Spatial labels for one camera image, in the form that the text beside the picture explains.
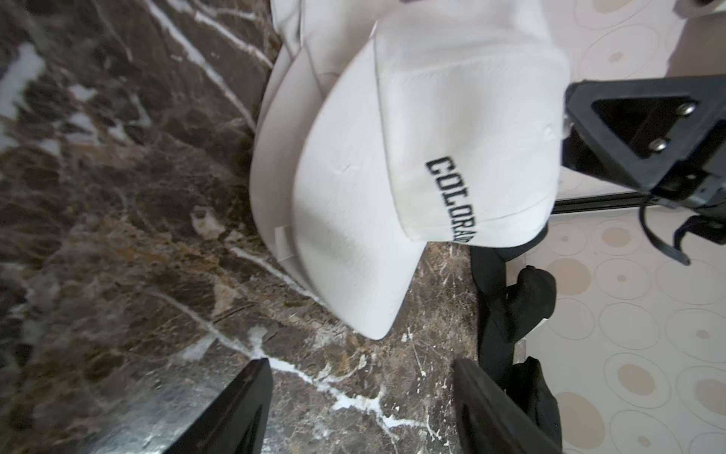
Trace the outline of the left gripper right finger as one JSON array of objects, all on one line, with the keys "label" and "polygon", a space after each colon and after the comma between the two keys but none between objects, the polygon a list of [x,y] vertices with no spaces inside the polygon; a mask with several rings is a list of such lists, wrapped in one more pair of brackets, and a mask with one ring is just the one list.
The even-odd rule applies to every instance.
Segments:
[{"label": "left gripper right finger", "polygon": [[455,416],[463,452],[562,451],[474,361],[454,361],[453,385]]}]

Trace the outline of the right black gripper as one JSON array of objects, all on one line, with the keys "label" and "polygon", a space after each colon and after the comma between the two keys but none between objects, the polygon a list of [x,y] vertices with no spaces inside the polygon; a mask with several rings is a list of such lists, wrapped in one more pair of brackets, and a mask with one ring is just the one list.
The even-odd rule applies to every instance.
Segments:
[{"label": "right black gripper", "polygon": [[725,77],[583,81],[565,92],[563,165],[695,213],[673,235],[725,243]]}]

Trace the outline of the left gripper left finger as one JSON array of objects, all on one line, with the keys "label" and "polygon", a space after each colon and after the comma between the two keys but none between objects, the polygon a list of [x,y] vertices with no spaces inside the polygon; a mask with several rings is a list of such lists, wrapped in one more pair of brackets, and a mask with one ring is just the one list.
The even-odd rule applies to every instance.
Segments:
[{"label": "left gripper left finger", "polygon": [[169,447],[166,454],[262,451],[273,392],[267,359],[254,359]]}]

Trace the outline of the black cap with white patch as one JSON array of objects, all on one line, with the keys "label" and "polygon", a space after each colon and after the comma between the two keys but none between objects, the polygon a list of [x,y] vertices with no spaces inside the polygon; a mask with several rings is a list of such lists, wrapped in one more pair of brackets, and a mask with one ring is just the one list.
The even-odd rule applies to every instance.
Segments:
[{"label": "black cap with white patch", "polygon": [[525,266],[512,285],[507,265],[539,245],[544,228],[533,240],[510,248],[472,247],[471,272],[478,295],[478,364],[502,389],[512,377],[514,347],[555,309],[557,285],[545,270]]}]

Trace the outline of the white Colorado cap front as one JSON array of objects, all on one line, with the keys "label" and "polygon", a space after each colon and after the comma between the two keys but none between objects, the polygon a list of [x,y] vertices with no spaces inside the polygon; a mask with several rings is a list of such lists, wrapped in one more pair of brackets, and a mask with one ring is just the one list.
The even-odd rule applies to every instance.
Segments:
[{"label": "white Colorado cap front", "polygon": [[340,75],[337,38],[309,36],[277,86],[258,133],[251,165],[251,211],[257,230],[276,261],[313,294],[299,257],[292,226],[296,171],[312,123]]}]

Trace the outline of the white colorado cap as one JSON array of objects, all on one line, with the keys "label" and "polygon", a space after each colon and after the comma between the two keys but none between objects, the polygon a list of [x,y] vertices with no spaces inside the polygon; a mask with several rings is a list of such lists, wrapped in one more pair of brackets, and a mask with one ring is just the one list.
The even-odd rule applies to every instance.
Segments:
[{"label": "white colorado cap", "polygon": [[302,53],[312,62],[314,37],[318,28],[315,1],[272,0],[272,23],[280,35],[283,49],[291,58]]},{"label": "white colorado cap", "polygon": [[277,86],[258,133],[251,165],[251,211],[257,230],[276,261],[313,294],[299,257],[292,226],[296,171],[312,123],[340,75],[337,38],[309,36]]}]

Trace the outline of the black cap front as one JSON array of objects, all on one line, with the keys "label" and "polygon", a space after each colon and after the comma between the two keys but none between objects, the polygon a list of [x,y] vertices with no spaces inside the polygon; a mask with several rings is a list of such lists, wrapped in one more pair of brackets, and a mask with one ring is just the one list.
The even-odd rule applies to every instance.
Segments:
[{"label": "black cap front", "polygon": [[558,401],[546,384],[538,359],[528,357],[512,367],[506,393],[557,448],[563,448]]}]

